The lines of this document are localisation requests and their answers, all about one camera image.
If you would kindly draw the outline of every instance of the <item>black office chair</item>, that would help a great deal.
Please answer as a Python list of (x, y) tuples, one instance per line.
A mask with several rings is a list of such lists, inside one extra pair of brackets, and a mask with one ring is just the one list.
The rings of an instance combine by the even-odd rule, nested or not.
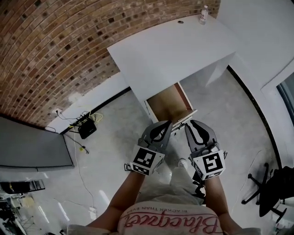
[(263, 217), (269, 211), (273, 211), (279, 215), (279, 218), (276, 221), (276, 223), (278, 223), (284, 216), (287, 209), (281, 212), (273, 207), (279, 199), (284, 200), (294, 196), (294, 168), (284, 167), (282, 169), (275, 170), (273, 177), (267, 181), (269, 165), (268, 163), (265, 163), (264, 166), (266, 171), (262, 183), (258, 182), (252, 174), (248, 175), (248, 179), (251, 179), (258, 186), (258, 190), (249, 199), (242, 200), (241, 203), (245, 205), (260, 194), (260, 198), (256, 202), (257, 205), (260, 205), (259, 216)]

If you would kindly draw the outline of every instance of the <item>brick wall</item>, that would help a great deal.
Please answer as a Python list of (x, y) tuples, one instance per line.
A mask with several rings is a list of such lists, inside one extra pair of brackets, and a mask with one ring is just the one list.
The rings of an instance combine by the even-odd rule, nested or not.
[(71, 94), (119, 71), (107, 47), (204, 4), (216, 17), (220, 0), (3, 0), (0, 112), (46, 126)]

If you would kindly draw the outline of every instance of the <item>water bottle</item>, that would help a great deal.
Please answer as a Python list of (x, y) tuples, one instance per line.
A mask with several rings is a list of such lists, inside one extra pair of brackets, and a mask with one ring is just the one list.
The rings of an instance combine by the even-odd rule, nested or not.
[(204, 8), (201, 10), (201, 16), (199, 19), (200, 24), (205, 24), (208, 16), (208, 6), (205, 5)]

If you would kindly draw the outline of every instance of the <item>sneaker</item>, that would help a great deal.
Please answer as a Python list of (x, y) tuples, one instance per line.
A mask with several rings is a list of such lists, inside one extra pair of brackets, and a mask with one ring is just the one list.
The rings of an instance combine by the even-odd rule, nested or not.
[(188, 168), (187, 160), (184, 159), (184, 158), (181, 158), (181, 159), (178, 161), (178, 167), (180, 167), (180, 168), (185, 168), (185, 169), (187, 170), (187, 168)]

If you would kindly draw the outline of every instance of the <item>white t-shirt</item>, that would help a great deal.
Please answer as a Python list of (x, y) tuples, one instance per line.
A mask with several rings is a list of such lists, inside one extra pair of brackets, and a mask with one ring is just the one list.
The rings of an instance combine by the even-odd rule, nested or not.
[[(222, 234), (219, 218), (211, 209), (187, 204), (144, 201), (131, 206), (120, 217), (118, 232), (111, 233), (80, 225), (70, 225), (68, 235), (218, 235)], [(238, 231), (238, 235), (260, 235), (260, 229)]]

